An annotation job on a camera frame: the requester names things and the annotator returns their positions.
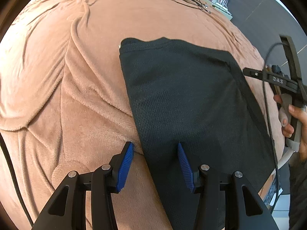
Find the black mesh fabric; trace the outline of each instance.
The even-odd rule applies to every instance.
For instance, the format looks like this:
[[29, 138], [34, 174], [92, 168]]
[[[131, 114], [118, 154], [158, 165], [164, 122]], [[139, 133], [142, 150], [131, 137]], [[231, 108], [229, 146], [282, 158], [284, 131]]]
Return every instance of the black mesh fabric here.
[[[174, 230], [193, 229], [199, 200], [185, 185], [179, 142], [203, 164], [229, 174], [240, 170], [261, 189], [274, 169], [270, 138], [229, 52], [182, 40], [127, 38], [120, 62], [144, 156]], [[225, 218], [221, 195], [220, 229]]]

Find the fleece blanket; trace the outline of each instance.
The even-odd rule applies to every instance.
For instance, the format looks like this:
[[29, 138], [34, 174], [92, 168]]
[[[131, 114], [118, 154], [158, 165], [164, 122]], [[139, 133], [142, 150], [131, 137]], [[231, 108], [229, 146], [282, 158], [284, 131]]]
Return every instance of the fleece blanket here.
[[[33, 0], [23, 9], [0, 45], [0, 131], [33, 221], [69, 171], [93, 171], [132, 141], [125, 188], [112, 196], [119, 230], [171, 229], [142, 153], [119, 44], [127, 37], [181, 39], [229, 51], [241, 68], [261, 69], [257, 49], [208, 9], [211, 14], [171, 0]], [[266, 117], [261, 82], [247, 82]], [[284, 138], [267, 90], [280, 158]], [[0, 202], [19, 230], [29, 230], [2, 152], [0, 164]], [[90, 193], [86, 208], [91, 229]]]

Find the blue gripper pad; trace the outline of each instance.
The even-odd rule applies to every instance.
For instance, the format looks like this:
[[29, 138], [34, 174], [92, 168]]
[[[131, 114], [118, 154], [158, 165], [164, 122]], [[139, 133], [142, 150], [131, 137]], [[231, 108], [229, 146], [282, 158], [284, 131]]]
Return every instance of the blue gripper pad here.
[[191, 192], [194, 193], [195, 184], [193, 178], [193, 171], [181, 143], [178, 144], [177, 153], [180, 167], [185, 178], [185, 184], [191, 190]]
[[133, 143], [129, 143], [126, 153], [124, 154], [124, 157], [122, 159], [122, 163], [118, 170], [118, 176], [117, 176], [117, 184], [116, 184], [116, 190], [120, 192], [120, 190], [125, 186], [128, 172], [132, 163], [133, 155], [134, 155], [134, 146]]

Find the gray handle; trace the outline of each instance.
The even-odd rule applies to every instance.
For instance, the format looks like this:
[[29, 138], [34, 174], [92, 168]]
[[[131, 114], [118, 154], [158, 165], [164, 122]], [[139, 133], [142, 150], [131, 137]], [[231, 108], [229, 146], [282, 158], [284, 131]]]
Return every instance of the gray handle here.
[[[289, 113], [289, 105], [292, 104], [292, 97], [289, 94], [282, 94], [281, 95], [281, 99], [282, 99], [282, 106], [283, 106], [283, 110], [284, 113], [288, 119], [288, 123], [291, 123], [291, 114]], [[282, 114], [283, 111], [281, 111], [280, 115], [279, 115], [279, 120], [282, 123], [283, 119], [284, 119], [284, 115]], [[300, 138], [302, 135], [302, 123], [298, 120], [297, 121], [297, 126], [296, 126], [296, 130], [295, 132], [292, 134], [292, 140], [290, 138], [286, 138], [286, 145], [291, 148], [293, 151], [298, 152], [300, 149]]]

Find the metal screw head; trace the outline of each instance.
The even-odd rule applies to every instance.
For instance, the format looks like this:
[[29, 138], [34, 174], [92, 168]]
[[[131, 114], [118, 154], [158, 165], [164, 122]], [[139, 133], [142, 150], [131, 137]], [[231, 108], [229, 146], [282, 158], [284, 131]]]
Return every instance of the metal screw head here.
[[77, 172], [75, 172], [75, 171], [70, 171], [70, 172], [68, 173], [68, 176], [69, 176], [70, 178], [72, 178], [72, 177], [75, 177], [76, 174], [77, 174]]
[[103, 170], [109, 170], [111, 168], [111, 165], [110, 164], [104, 164], [104, 165], [101, 166], [101, 168]]
[[209, 170], [210, 167], [209, 167], [207, 164], [203, 164], [203, 165], [201, 166], [201, 169], [202, 169], [202, 170]]
[[234, 173], [234, 175], [235, 175], [236, 177], [239, 177], [239, 178], [243, 176], [242, 172], [240, 172], [240, 171], [236, 171], [236, 172]]

